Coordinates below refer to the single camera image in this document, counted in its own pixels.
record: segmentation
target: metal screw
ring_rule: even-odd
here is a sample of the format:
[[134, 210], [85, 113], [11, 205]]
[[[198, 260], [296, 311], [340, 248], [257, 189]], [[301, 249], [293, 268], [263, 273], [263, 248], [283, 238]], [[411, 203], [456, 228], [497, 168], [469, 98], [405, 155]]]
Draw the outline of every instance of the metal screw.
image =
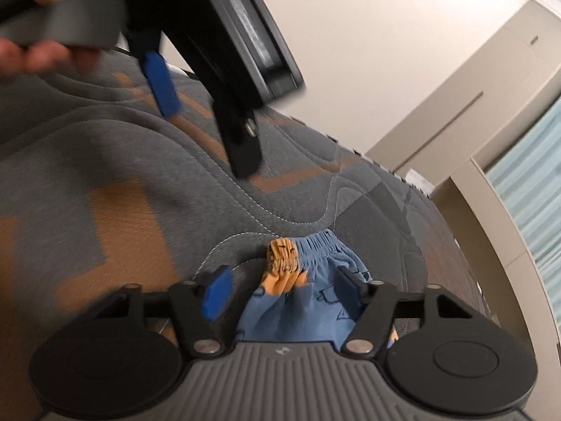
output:
[[347, 342], [345, 348], [355, 355], [365, 355], [374, 350], [374, 344], [368, 340], [354, 339]]
[[213, 339], [197, 340], [193, 344], [193, 348], [201, 355], [213, 355], [220, 351], [221, 345]]
[[257, 125], [250, 118], [246, 120], [246, 130], [251, 137], [255, 137], [257, 135]]

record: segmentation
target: elastic waistband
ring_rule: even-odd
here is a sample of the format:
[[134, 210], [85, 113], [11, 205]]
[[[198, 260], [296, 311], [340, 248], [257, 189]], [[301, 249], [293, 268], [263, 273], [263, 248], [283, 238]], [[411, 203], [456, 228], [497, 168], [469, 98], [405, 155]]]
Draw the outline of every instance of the elastic waistband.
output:
[[341, 242], [330, 229], [311, 234], [306, 237], [293, 237], [301, 258], [325, 256], [329, 253], [343, 251], [345, 244]]

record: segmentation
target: gray ribbed panel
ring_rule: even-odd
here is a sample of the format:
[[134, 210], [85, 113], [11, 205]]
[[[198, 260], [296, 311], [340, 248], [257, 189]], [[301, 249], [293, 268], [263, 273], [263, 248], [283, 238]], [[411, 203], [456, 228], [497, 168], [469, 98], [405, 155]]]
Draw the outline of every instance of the gray ribbed panel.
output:
[[[281, 350], [290, 351], [283, 354]], [[240, 343], [200, 361], [180, 388], [130, 421], [444, 421], [397, 396], [370, 362], [326, 343]], [[489, 418], [528, 421], [521, 413]], [[43, 421], [68, 421], [49, 414]]]

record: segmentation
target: light blue curtain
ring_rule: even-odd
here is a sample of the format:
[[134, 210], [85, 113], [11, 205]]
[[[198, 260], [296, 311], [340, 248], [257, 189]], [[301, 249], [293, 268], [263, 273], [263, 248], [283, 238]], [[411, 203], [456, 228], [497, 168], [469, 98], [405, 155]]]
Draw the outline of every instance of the light blue curtain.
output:
[[561, 98], [488, 172], [530, 249], [561, 325]]

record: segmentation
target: mattress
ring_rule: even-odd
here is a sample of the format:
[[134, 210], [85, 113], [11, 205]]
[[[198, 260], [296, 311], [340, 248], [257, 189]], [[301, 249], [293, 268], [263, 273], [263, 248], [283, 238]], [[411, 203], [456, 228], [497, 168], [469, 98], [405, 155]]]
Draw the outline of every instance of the mattress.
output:
[[[232, 337], [277, 237], [329, 228], [372, 277], [405, 291], [438, 283], [486, 313], [421, 191], [268, 109], [257, 119], [263, 166], [236, 180], [206, 90], [173, 78], [182, 112], [171, 120], [135, 61], [117, 52], [89, 77], [0, 87], [0, 419], [36, 416], [26, 379], [33, 350], [126, 283], [167, 289], [231, 266], [235, 295], [217, 327]], [[415, 327], [396, 323], [399, 334]]]

